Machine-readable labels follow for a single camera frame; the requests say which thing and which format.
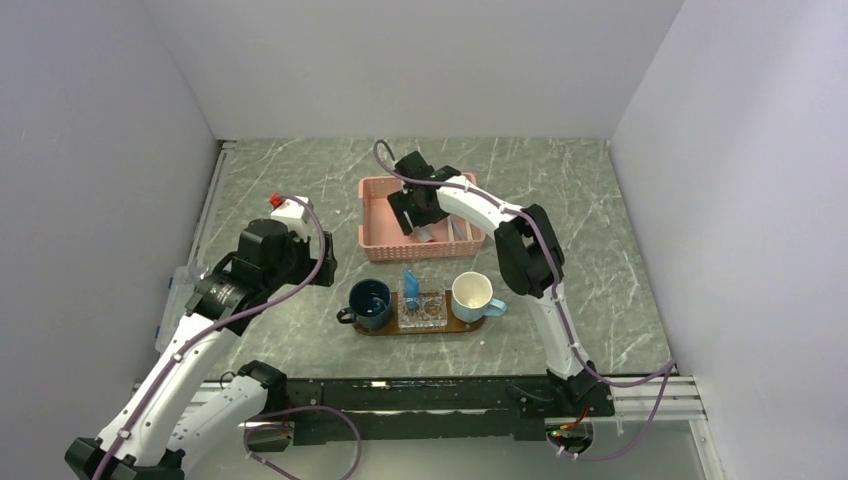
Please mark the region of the silver toothpaste tube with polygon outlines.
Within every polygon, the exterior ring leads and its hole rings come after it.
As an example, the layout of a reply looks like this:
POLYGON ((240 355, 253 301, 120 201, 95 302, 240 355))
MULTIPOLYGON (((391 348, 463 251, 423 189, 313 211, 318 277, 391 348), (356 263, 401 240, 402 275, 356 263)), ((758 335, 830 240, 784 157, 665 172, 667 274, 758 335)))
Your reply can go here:
POLYGON ((430 233, 427 227, 417 227, 410 234, 410 238, 416 243, 435 243, 435 237, 430 233))

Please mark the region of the dark navy mug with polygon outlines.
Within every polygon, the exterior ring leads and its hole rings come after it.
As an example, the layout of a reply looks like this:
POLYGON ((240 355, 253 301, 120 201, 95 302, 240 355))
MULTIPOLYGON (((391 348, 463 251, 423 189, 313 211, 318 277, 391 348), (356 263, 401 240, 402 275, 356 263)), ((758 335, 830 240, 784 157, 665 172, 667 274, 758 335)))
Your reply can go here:
POLYGON ((391 319, 391 300, 391 291, 384 282, 361 280, 351 288, 348 305, 337 312, 336 320, 367 331, 379 330, 391 319))

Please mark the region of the blue toothpaste tube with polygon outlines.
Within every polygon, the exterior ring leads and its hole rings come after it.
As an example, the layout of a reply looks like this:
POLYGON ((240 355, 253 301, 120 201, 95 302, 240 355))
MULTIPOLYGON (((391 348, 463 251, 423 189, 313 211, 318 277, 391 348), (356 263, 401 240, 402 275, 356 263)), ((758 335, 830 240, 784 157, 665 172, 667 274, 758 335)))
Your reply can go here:
POLYGON ((408 268, 403 271, 403 303, 408 310, 420 307, 420 280, 408 268))

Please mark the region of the white and light-blue mug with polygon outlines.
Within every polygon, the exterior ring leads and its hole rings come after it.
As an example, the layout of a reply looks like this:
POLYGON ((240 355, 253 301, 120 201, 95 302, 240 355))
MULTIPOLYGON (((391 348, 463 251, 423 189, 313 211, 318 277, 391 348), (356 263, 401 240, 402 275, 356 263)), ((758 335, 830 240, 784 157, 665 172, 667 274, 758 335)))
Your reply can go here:
POLYGON ((493 285, 487 276, 468 271, 454 279, 451 312, 457 319, 471 324, 483 317, 500 317, 506 311, 506 304, 494 297, 493 285))

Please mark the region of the clear textured glass dish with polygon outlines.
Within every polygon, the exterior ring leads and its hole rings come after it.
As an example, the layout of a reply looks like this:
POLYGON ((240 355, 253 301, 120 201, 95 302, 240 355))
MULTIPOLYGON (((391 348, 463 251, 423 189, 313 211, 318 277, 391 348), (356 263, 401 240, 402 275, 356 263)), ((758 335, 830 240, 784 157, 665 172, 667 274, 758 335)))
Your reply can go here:
POLYGON ((397 323, 401 332, 442 331, 448 325, 448 303, 445 285, 437 279, 420 280, 417 307, 410 308, 404 282, 399 283, 397 323))

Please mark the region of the oval wooden tray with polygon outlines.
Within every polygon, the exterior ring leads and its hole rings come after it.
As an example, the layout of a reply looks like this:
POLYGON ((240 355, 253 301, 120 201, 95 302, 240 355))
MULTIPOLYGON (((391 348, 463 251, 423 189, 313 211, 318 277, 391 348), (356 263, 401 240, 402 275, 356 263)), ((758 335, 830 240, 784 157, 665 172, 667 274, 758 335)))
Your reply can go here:
POLYGON ((458 317, 454 315, 450 308, 450 300, 452 298, 452 294, 449 290, 443 291, 443 311, 445 320, 445 324, 443 326, 436 327, 415 327, 415 328, 401 328, 400 327, 400 313, 398 310, 398 293, 395 291, 391 292, 391 318, 389 322, 384 325, 382 328, 377 330, 368 330, 362 327, 358 323, 351 324, 351 327, 359 334, 370 336, 370 337, 385 337, 385 336, 402 336, 402 335, 430 335, 430 334, 454 334, 454 333, 466 333, 466 332, 474 332, 479 330, 488 320, 486 316, 483 316, 481 319, 472 322, 466 323, 460 320, 458 317))

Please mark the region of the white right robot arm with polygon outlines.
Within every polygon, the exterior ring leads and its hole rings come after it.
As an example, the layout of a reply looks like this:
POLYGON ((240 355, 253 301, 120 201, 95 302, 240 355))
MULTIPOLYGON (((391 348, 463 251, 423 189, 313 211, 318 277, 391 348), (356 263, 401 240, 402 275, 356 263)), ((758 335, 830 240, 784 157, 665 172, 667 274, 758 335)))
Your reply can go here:
POLYGON ((564 254, 546 211, 501 200, 452 167, 436 170, 418 151, 390 166, 379 154, 383 144, 375 144, 374 156, 402 181, 401 191, 389 200, 403 232, 456 215, 494 240, 501 278, 525 301, 542 335, 552 404, 564 415, 578 413, 598 384, 597 371, 568 317, 564 254))

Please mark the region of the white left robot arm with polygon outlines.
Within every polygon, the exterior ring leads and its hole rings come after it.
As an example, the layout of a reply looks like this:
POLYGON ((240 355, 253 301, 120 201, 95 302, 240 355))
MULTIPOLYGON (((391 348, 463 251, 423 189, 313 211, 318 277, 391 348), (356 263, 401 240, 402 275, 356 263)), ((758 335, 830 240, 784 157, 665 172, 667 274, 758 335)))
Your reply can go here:
POLYGON ((94 438, 76 438, 65 461, 80 479, 182 479, 231 429, 272 420, 289 402, 287 376, 254 360, 194 412, 187 410, 214 363, 240 340, 283 286, 329 287, 337 261, 330 232, 317 257, 302 221, 257 219, 200 280, 168 346, 116 417, 94 438))

